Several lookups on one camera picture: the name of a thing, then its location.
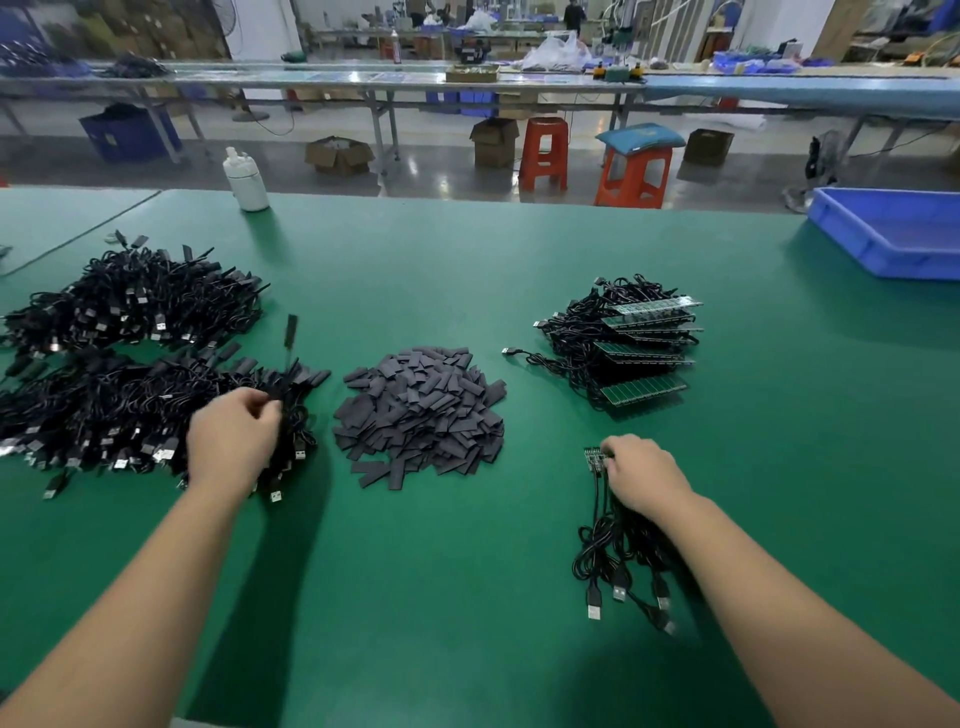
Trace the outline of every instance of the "green workbench mat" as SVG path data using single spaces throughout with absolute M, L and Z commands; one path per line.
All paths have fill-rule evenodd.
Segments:
M 803 218 L 164 192 L 111 227 L 273 285 L 242 355 L 334 376 L 309 402 L 320 450 L 282 504 L 242 511 L 179 715 L 225 725 L 768 725 L 705 606 L 679 634 L 604 594 L 589 621 L 570 564 L 589 520 L 583 448 L 653 437 L 694 488 L 844 614 L 960 695 L 960 287 L 865 273 Z M 10 276 L 4 308 L 58 287 L 104 231 Z M 597 276 L 641 272 L 704 302 L 689 389 L 642 417 L 595 412 L 504 347 Z M 361 490 L 333 445 L 341 377 L 410 346 L 469 346 L 506 444 L 475 476 Z M 155 350 L 143 350 L 147 356 Z M 12 687 L 135 553 L 174 479 L 46 477 L 0 461 L 0 686 Z M 641 578 L 641 590 L 644 588 Z
M 5 187 L 0 189 L 0 278 L 157 194 L 154 189 Z

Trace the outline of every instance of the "white plastic bottle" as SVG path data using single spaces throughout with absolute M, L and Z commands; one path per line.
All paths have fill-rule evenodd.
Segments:
M 258 212 L 270 206 L 267 188 L 252 157 L 243 152 L 237 154 L 236 149 L 227 147 L 224 172 L 227 174 L 233 196 L 244 212 Z

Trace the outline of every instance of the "blue cushion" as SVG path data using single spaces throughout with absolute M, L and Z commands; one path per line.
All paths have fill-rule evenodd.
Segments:
M 645 149 L 686 146 L 686 140 L 678 133 L 653 122 L 603 132 L 598 134 L 597 138 L 624 157 Z

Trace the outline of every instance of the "human arm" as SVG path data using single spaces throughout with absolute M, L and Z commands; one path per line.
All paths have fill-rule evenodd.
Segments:
M 0 727 L 169 725 L 233 522 L 274 451 L 279 423 L 279 402 L 246 388 L 194 415 L 189 489 L 0 707 Z
M 669 452 L 604 441 L 611 488 L 670 538 L 780 728 L 960 725 L 960 704 L 697 496 Z

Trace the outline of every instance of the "hand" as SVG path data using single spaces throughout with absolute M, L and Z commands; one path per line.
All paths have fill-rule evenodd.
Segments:
M 191 489 L 247 497 L 276 447 L 281 408 L 266 392 L 241 387 L 194 413 L 186 433 Z
M 693 495 L 686 476 L 666 450 L 636 435 L 608 437 L 600 446 L 607 457 L 610 487 L 620 502 L 656 522 L 678 499 Z

